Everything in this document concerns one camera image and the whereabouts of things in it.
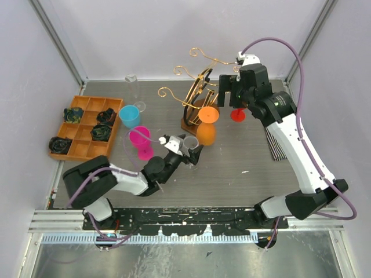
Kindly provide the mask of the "clear wine glass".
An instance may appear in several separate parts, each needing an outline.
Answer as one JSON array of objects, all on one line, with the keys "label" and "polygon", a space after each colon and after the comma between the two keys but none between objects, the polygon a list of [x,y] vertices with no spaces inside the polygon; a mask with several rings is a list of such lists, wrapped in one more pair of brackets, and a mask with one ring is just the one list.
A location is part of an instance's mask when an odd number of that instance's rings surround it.
[{"label": "clear wine glass", "polygon": [[128,74],[125,76],[125,82],[127,83],[128,89],[133,97],[133,105],[142,113],[146,109],[146,104],[142,101],[139,81],[135,74]]},{"label": "clear wine glass", "polygon": [[181,151],[184,155],[186,156],[189,156],[188,154],[188,150],[191,148],[195,148],[199,146],[199,142],[198,142],[198,139],[194,136],[186,136],[184,141],[183,141],[183,144],[182,144],[182,147],[181,147]]}]

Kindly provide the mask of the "red plastic wine glass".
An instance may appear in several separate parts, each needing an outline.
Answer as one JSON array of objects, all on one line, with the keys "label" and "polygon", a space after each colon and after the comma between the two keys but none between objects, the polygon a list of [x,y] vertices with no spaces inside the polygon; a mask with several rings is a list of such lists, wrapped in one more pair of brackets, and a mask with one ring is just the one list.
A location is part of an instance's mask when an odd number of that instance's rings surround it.
[{"label": "red plastic wine glass", "polygon": [[230,113],[230,118],[234,121],[234,122],[243,122],[245,120],[245,112],[244,112],[244,108],[237,108],[235,110],[233,110],[231,113]]}]

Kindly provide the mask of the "striped cloth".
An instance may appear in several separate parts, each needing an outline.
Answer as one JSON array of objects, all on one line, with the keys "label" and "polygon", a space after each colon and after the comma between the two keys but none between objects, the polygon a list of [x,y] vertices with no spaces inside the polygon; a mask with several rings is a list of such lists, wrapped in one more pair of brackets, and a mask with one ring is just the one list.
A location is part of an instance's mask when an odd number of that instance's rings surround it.
[{"label": "striped cloth", "polygon": [[278,162],[287,159],[286,154],[275,137],[268,131],[267,128],[265,128],[264,131],[273,161]]}]

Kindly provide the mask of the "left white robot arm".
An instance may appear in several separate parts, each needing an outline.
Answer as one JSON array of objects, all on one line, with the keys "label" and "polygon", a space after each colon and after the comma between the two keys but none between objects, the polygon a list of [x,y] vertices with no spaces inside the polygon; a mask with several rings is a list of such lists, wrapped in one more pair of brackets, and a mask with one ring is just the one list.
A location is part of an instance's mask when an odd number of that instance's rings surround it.
[{"label": "left white robot arm", "polygon": [[107,192],[121,191],[139,197],[150,196],[170,179],[180,164],[196,165],[203,150],[203,145],[194,136],[164,135],[158,141],[168,150],[168,154],[164,158],[150,158],[140,171],[117,167],[104,155],[67,170],[62,175],[70,198],[67,205],[83,210],[93,226],[111,229],[118,216],[105,197]]}]

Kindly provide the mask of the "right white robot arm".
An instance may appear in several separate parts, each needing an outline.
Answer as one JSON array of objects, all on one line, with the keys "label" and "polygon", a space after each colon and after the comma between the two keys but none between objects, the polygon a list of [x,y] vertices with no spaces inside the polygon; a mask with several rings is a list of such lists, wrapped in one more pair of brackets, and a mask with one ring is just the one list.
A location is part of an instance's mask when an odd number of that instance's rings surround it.
[{"label": "right white robot arm", "polygon": [[254,221],[268,228],[276,217],[292,215],[299,220],[315,214],[348,190],[344,179],[336,179],[321,161],[303,127],[297,125],[297,108],[287,92],[274,93],[262,64],[245,65],[238,75],[219,76],[218,107],[225,93],[230,106],[247,108],[277,140],[299,183],[299,190],[272,196],[254,206]]}]

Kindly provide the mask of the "pink plastic wine glass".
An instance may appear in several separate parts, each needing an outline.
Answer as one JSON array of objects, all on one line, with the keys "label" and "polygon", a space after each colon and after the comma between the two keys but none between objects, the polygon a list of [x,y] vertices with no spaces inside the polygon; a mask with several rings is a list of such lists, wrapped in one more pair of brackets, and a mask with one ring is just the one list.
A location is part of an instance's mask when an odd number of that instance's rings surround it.
[{"label": "pink plastic wine glass", "polygon": [[150,160],[154,155],[151,147],[151,133],[144,126],[137,126],[129,133],[129,141],[137,149],[137,157],[143,161]]}]

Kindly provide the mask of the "blue plastic wine glass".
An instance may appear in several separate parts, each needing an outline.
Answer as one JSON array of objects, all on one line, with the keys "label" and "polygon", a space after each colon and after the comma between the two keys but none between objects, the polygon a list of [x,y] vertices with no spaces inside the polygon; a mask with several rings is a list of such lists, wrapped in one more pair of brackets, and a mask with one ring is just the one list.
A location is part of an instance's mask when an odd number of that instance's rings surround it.
[{"label": "blue plastic wine glass", "polygon": [[126,105],[119,110],[119,118],[128,129],[140,126],[141,115],[139,109],[134,105]]}]

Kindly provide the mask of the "wooden compartment tray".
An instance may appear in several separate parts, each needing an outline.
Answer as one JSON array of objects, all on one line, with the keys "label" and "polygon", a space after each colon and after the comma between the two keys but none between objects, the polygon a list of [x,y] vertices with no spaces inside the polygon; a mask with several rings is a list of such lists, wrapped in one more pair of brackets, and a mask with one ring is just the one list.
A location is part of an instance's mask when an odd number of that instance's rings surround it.
[{"label": "wooden compartment tray", "polygon": [[[66,155],[51,153],[49,155],[57,160],[87,161],[100,155],[109,157],[116,138],[117,131],[121,124],[118,112],[123,107],[123,100],[120,98],[75,96],[71,107],[81,107],[84,110],[80,123],[66,123],[64,120],[59,132],[55,137],[72,139],[72,144]],[[96,117],[99,112],[112,108],[117,117],[112,127],[111,136],[108,142],[93,141],[90,135],[95,125],[99,125]]]}]

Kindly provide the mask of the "gold wire glass rack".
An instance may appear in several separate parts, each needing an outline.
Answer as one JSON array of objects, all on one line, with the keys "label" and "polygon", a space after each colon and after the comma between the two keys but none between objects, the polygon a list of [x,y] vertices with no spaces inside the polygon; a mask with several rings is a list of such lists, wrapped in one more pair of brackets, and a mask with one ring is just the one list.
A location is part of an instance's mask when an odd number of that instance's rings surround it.
[{"label": "gold wire glass rack", "polygon": [[183,72],[185,72],[194,80],[188,93],[183,99],[177,98],[172,90],[168,87],[161,87],[157,92],[157,94],[162,98],[170,94],[173,99],[182,104],[183,116],[180,120],[180,126],[183,130],[192,135],[196,135],[198,126],[201,124],[201,120],[198,116],[199,110],[203,107],[217,107],[216,102],[219,95],[217,92],[217,87],[219,84],[210,81],[210,74],[217,64],[232,64],[231,62],[225,62],[217,58],[207,56],[203,50],[198,47],[193,47],[190,49],[190,56],[196,57],[199,54],[209,59],[210,64],[197,76],[191,75],[189,71],[181,65],[178,65],[173,69],[173,73],[175,75],[181,75]]}]

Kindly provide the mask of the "orange plastic wine glass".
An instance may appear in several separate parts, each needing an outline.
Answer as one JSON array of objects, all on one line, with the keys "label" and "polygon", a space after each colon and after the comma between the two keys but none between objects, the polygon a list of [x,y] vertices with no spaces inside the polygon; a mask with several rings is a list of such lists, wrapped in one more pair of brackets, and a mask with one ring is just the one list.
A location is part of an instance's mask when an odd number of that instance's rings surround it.
[{"label": "orange plastic wine glass", "polygon": [[214,123],[219,119],[219,112],[211,106],[203,107],[198,112],[201,123],[197,128],[196,138],[205,146],[212,145],[216,140],[216,128]]}]

